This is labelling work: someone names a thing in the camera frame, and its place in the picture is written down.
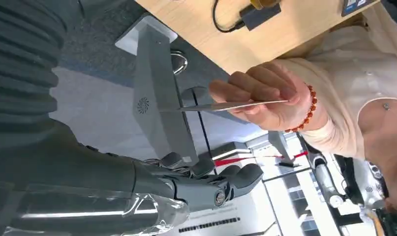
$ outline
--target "yellow plug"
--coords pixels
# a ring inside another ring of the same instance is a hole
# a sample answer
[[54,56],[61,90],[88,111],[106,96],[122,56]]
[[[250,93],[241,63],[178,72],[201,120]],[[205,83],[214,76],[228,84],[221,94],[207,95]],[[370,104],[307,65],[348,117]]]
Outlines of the yellow plug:
[[273,7],[281,0],[250,0],[250,3],[258,10],[264,7]]

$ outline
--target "power adapter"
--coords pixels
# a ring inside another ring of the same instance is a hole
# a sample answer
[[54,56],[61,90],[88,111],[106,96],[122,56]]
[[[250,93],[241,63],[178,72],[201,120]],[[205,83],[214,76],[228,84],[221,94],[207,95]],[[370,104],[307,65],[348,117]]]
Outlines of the power adapter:
[[273,7],[265,7],[261,10],[257,10],[253,5],[249,5],[240,11],[240,17],[244,22],[244,25],[250,31],[260,26],[270,18],[276,16],[280,12],[281,7],[279,6],[279,3]]

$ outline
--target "transparent plastic cover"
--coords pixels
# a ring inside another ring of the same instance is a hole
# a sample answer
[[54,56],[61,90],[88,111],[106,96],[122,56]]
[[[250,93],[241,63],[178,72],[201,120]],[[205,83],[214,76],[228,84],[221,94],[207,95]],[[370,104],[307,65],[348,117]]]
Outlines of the transparent plastic cover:
[[0,235],[152,236],[171,230],[189,216],[186,203],[154,194],[136,193],[128,198],[122,193],[110,197],[84,191],[22,192],[12,205],[8,196],[17,192],[0,189]]

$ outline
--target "black cable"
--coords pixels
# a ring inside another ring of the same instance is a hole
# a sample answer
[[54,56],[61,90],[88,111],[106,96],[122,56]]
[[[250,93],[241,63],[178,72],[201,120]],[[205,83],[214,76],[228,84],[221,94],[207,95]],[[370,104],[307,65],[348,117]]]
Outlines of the black cable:
[[244,22],[243,20],[239,20],[235,23],[235,25],[233,27],[231,27],[230,29],[222,29],[218,24],[217,24],[217,20],[215,19],[215,9],[217,8],[217,4],[218,4],[218,0],[214,0],[214,5],[213,5],[213,23],[214,23],[214,27],[222,32],[222,33],[230,33],[233,32],[235,30],[241,29],[244,26]]

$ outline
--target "wrist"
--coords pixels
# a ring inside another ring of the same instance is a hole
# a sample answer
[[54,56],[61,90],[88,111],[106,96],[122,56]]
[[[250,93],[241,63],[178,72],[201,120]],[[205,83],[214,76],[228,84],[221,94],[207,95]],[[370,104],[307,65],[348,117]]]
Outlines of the wrist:
[[317,103],[316,110],[313,112],[313,117],[310,122],[304,126],[302,131],[313,131],[323,128],[329,120],[329,114],[327,113],[321,102]]

